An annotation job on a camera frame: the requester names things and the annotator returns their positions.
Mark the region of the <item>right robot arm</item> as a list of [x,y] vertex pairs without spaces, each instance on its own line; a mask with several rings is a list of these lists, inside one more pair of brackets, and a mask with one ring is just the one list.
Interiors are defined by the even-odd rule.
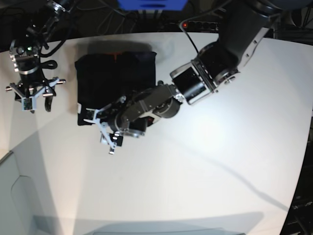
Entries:
[[51,111],[53,98],[56,96],[55,87],[66,82],[64,79],[53,77],[47,79],[44,70],[54,70],[58,67],[50,57],[69,38],[69,29],[65,37],[52,50],[48,41],[56,30],[58,22],[65,16],[73,16],[76,0],[48,0],[43,8],[29,21],[24,33],[11,42],[10,59],[14,71],[20,76],[17,84],[10,83],[5,89],[15,93],[15,101],[20,102],[22,111],[34,113],[37,109],[37,99],[45,98],[45,110]]

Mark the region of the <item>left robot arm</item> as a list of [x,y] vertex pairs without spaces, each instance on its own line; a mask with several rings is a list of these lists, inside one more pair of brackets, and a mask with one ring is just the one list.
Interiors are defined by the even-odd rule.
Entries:
[[192,105],[230,83],[264,37],[263,28],[284,11],[271,0],[234,0],[230,5],[218,39],[172,71],[171,84],[159,81],[152,88],[124,93],[98,109],[81,110],[85,122],[98,126],[100,141],[109,146],[110,154],[125,136],[144,136],[151,125],[174,117],[182,102]]

